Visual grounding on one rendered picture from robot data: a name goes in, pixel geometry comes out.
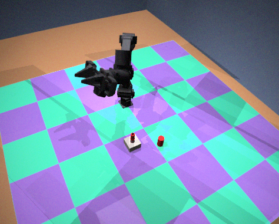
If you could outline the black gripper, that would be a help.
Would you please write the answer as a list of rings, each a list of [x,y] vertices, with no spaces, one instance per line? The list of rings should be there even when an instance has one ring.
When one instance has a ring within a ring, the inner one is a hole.
[[[118,70],[109,67],[108,70],[102,67],[97,70],[97,65],[92,61],[86,61],[85,68],[77,73],[74,77],[82,77],[83,84],[88,84],[96,87],[107,97],[112,97],[115,94],[117,84],[119,83],[120,75]]]

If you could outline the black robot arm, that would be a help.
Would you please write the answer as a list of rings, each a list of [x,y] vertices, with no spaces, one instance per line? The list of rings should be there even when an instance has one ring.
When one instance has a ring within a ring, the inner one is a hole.
[[[115,63],[113,63],[113,69],[118,70],[120,79],[119,86],[117,88],[117,97],[122,108],[132,106],[131,98],[134,98],[135,92],[132,89],[130,80],[134,77],[134,68],[131,65],[132,50],[137,44],[137,36],[135,33],[122,33],[119,35],[119,43],[121,43],[121,50],[115,50]],[[105,98],[104,91],[94,87],[93,93],[99,97]]]

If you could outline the white square block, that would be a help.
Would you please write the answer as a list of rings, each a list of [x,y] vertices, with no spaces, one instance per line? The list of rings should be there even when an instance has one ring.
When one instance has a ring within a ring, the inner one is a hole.
[[[124,144],[129,152],[132,152],[138,148],[141,148],[141,142],[139,141],[138,137],[135,135],[135,140],[131,142],[131,136],[124,138]]]

